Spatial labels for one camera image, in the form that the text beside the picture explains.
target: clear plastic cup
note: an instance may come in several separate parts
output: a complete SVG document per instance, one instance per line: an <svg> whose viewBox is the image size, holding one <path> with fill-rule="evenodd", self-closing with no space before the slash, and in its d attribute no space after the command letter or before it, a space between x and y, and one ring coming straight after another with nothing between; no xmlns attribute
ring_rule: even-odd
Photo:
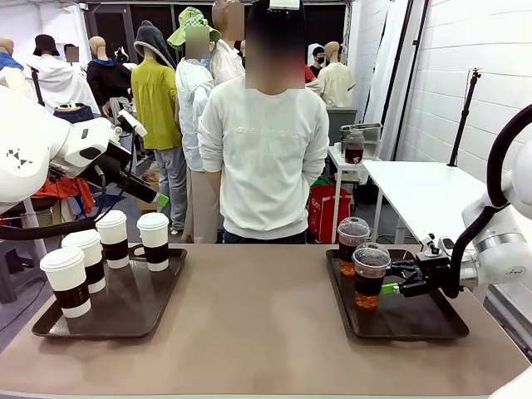
<svg viewBox="0 0 532 399"><path fill-rule="evenodd" d="M384 245L364 243L352 255L355 263L355 306L375 310L386 270L392 261Z"/></svg>
<svg viewBox="0 0 532 399"><path fill-rule="evenodd" d="M355 275L355 263L352 254L371 235L366 220L360 218L345 218L338 226L340 248L340 273L344 276Z"/></svg>

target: paper cup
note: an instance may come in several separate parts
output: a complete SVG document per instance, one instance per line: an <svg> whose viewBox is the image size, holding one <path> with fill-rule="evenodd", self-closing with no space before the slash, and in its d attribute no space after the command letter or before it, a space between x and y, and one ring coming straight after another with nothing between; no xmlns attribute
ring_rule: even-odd
<svg viewBox="0 0 532 399"><path fill-rule="evenodd" d="M83 252L76 247L56 249L41 259L41 270L66 318L78 318L91 309Z"/></svg>
<svg viewBox="0 0 532 399"><path fill-rule="evenodd" d="M106 286L106 274L101 256L100 235L94 229L71 233L62 240L62 247L76 247L83 251L85 258L86 283L89 293L97 293Z"/></svg>
<svg viewBox="0 0 532 399"><path fill-rule="evenodd" d="M123 268L130 264L127 248L126 215L112 210L96 222L101 245L110 268Z"/></svg>
<svg viewBox="0 0 532 399"><path fill-rule="evenodd" d="M143 214L136 223L148 269L152 272L168 267L168 223L168 218L160 213Z"/></svg>

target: beige tabletop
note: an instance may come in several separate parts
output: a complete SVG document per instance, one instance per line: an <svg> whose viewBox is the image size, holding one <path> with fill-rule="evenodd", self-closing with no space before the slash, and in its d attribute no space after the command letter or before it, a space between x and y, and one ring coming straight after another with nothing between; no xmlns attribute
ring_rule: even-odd
<svg viewBox="0 0 532 399"><path fill-rule="evenodd" d="M185 247L185 269L152 336L35 337L42 309L0 354L0 391L475 396L529 366L469 293L451 301L470 328L466 338L363 341L342 325L325 267L330 246Z"/></svg>

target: black pole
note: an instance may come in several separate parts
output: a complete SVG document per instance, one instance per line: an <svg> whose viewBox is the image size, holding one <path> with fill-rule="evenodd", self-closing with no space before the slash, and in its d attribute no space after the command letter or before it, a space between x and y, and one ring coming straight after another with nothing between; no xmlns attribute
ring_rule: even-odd
<svg viewBox="0 0 532 399"><path fill-rule="evenodd" d="M414 71L416 69L417 52L419 51L419 46L421 45L421 35L423 33L423 27L425 26L426 10L428 9L428 7L429 7L429 0L425 0L425 3L423 4L423 13L421 14L421 21L419 24L419 31L417 33L417 39L412 43L414 45L414 58L412 60L412 66L410 68L410 76L408 77L408 84L406 85L405 100L402 103L401 119L399 120L399 127L397 128L396 141L393 146L392 160L396 160L396 157L397 157L397 148L399 147L399 139L401 138L402 123L405 120L406 104L408 102L408 96L410 95L410 86L412 84L412 78L414 77Z"/></svg>
<svg viewBox="0 0 532 399"><path fill-rule="evenodd" d="M392 75L390 76L390 84L388 85L388 92L386 94L386 100L384 101L384 108L382 110L381 125L384 126L386 120L386 114L388 113L388 107L390 106L390 98L392 97L393 83L396 80L397 68L399 67L399 60L401 59L402 46L405 43L406 30L408 29L408 23L412 14L412 7L414 0L408 0L406 5L405 19L402 21L401 35L399 36L399 44L397 45L396 58L393 61Z"/></svg>
<svg viewBox="0 0 532 399"><path fill-rule="evenodd" d="M469 106L471 105L471 99L473 98L473 91L475 91L476 81L480 79L481 74L478 69L473 71L471 82L469 85L469 91L467 92L467 98L465 99L464 109L462 110L462 117L460 118L460 124L458 125L458 131L456 132L455 144L452 147L451 159L447 166L456 166L456 156L458 155L458 148L464 134L464 127L466 126L467 116L469 115Z"/></svg>

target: table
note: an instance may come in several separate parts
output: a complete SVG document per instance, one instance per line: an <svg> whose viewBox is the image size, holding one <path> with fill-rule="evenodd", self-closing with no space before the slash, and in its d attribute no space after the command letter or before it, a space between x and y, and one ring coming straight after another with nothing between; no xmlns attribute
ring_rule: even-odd
<svg viewBox="0 0 532 399"><path fill-rule="evenodd" d="M429 233L436 240L446 235L456 241L465 230L462 210L485 192L481 181L437 162L365 162L364 167L379 188L373 232L377 236L384 195L400 219L395 244L402 244L405 227L419 241ZM532 221L512 210L523 235L532 243Z"/></svg>
<svg viewBox="0 0 532 399"><path fill-rule="evenodd" d="M336 178L336 193L334 195L334 216L332 217L331 243L336 241L336 228L338 224L338 206L340 204L340 187L342 185L342 172L360 172L366 169L367 164L376 163L378 160L362 160L360 164L348 164L342 152L334 146L328 148L328 154L338 170Z"/></svg>
<svg viewBox="0 0 532 399"><path fill-rule="evenodd" d="M529 366L470 293L451 300L470 328L460 340L348 336L325 267L336 245L180 247L185 268L153 335L36 337L48 303L0 354L0 393L484 398Z"/></svg>

